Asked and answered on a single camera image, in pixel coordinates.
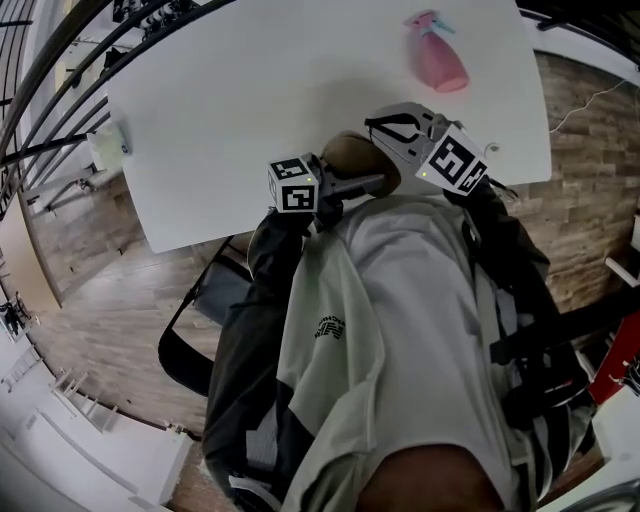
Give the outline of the black tripod equipment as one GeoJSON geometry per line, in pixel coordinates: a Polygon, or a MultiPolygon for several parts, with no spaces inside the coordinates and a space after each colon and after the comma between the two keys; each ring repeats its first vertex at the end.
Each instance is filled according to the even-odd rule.
{"type": "MultiPolygon", "coordinates": [[[[152,0],[113,0],[112,21],[122,23],[151,2],[152,0]]],[[[149,11],[137,27],[145,32],[155,31],[199,6],[194,0],[167,0],[149,11]]]]}

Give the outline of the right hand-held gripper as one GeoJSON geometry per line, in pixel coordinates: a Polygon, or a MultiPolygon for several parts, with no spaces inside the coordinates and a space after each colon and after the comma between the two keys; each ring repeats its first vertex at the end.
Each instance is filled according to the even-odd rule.
{"type": "Polygon", "coordinates": [[[481,149],[459,122],[415,102],[379,108],[366,118],[372,142],[406,166],[415,177],[444,191],[468,196],[486,175],[481,149]]]}

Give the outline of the person's left forearm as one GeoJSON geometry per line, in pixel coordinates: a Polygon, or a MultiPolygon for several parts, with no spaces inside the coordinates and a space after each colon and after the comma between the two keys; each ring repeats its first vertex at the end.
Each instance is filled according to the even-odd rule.
{"type": "Polygon", "coordinates": [[[244,298],[229,309],[218,357],[244,342],[281,341],[293,277],[313,220],[311,213],[272,209],[255,229],[247,253],[252,282],[244,298]]]}

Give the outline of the black chair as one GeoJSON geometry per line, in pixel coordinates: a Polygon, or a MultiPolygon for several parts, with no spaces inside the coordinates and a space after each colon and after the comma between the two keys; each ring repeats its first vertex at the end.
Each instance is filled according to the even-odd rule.
{"type": "Polygon", "coordinates": [[[252,276],[244,264],[225,254],[230,250],[242,258],[247,257],[233,245],[233,240],[233,236],[224,239],[187,292],[158,343],[158,360],[164,372],[202,397],[208,395],[214,361],[184,341],[174,327],[190,306],[210,321],[223,325],[231,307],[245,298],[252,276]]]}

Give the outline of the pink spray bottle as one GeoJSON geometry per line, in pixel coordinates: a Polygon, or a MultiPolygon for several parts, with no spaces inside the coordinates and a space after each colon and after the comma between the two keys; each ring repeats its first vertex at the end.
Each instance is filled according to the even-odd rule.
{"type": "Polygon", "coordinates": [[[408,29],[406,46],[414,75],[438,93],[453,93],[470,83],[468,72],[453,47],[440,35],[455,31],[441,20],[437,10],[424,10],[403,22],[408,29]]]}

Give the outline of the beige wooden panel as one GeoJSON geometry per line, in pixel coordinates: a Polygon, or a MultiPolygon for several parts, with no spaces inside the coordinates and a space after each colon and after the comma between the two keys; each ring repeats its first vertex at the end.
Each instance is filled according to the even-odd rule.
{"type": "Polygon", "coordinates": [[[30,311],[62,308],[59,289],[20,193],[11,201],[0,222],[0,251],[14,287],[30,311]]]}

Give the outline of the black strapped pack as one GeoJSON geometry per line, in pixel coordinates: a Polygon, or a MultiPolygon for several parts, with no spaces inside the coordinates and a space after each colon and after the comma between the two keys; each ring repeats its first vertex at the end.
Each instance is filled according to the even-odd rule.
{"type": "Polygon", "coordinates": [[[502,399],[510,426],[525,429],[534,419],[586,391],[589,377],[572,342],[590,329],[559,317],[539,321],[490,346],[490,360],[512,366],[518,383],[502,399]]]}

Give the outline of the white shelf board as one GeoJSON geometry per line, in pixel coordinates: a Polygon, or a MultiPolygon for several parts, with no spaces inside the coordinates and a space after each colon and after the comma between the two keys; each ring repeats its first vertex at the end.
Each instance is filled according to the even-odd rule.
{"type": "Polygon", "coordinates": [[[620,279],[622,279],[630,287],[640,286],[640,279],[635,278],[629,271],[611,257],[605,259],[605,265],[613,271],[620,279]]]}

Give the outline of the red cabinet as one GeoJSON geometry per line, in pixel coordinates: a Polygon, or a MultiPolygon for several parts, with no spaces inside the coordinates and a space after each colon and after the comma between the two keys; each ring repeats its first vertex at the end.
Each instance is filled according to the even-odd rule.
{"type": "Polygon", "coordinates": [[[598,406],[624,386],[623,377],[636,356],[640,356],[640,311],[622,320],[613,344],[589,386],[589,393],[598,406]]]}

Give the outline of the pale green container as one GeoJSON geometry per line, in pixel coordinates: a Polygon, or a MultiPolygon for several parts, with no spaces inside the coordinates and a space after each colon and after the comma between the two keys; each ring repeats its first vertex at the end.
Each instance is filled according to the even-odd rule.
{"type": "Polygon", "coordinates": [[[116,172],[123,169],[124,158],[130,154],[130,149],[117,124],[108,123],[95,133],[89,133],[87,142],[98,170],[116,172]]]}

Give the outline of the person's right forearm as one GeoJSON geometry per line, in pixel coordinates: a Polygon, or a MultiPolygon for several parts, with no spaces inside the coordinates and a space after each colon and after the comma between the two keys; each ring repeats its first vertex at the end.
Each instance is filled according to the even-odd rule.
{"type": "Polygon", "coordinates": [[[546,285],[549,259],[521,222],[508,213],[489,182],[482,181],[467,196],[450,191],[444,196],[467,214],[470,226],[465,241],[472,256],[499,288],[514,297],[516,310],[536,321],[557,315],[546,285]]]}

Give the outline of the white low cabinet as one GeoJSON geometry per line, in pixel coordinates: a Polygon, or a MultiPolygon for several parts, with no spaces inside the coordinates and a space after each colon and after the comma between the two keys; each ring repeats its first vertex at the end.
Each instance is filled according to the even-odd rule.
{"type": "Polygon", "coordinates": [[[52,393],[11,409],[0,396],[0,442],[54,490],[90,512],[164,510],[193,444],[100,405],[92,417],[52,393]]]}

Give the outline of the person's torso in grey shirt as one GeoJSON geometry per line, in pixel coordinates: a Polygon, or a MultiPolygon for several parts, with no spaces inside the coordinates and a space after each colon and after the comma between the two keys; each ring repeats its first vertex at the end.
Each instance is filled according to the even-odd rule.
{"type": "Polygon", "coordinates": [[[525,510],[537,498],[532,444],[500,407],[489,365],[515,309],[471,261],[461,209],[390,197],[305,245],[277,379],[305,442],[281,469],[283,512],[418,511],[460,498],[525,510]]]}

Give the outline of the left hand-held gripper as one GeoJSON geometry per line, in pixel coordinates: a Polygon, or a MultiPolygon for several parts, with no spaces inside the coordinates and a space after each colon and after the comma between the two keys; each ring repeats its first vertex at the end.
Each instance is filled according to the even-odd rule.
{"type": "Polygon", "coordinates": [[[318,232],[342,219],[343,200],[371,195],[385,184],[383,174],[340,176],[313,153],[268,164],[268,186],[277,211],[312,214],[318,232]]]}

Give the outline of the black metal railing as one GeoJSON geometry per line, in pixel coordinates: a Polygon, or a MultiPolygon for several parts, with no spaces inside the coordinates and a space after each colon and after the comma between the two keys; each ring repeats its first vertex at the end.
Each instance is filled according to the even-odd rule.
{"type": "Polygon", "coordinates": [[[0,0],[0,222],[20,193],[32,203],[58,167],[111,118],[106,85],[180,29],[234,0],[200,6],[152,32],[122,23],[113,0],[0,0]]]}

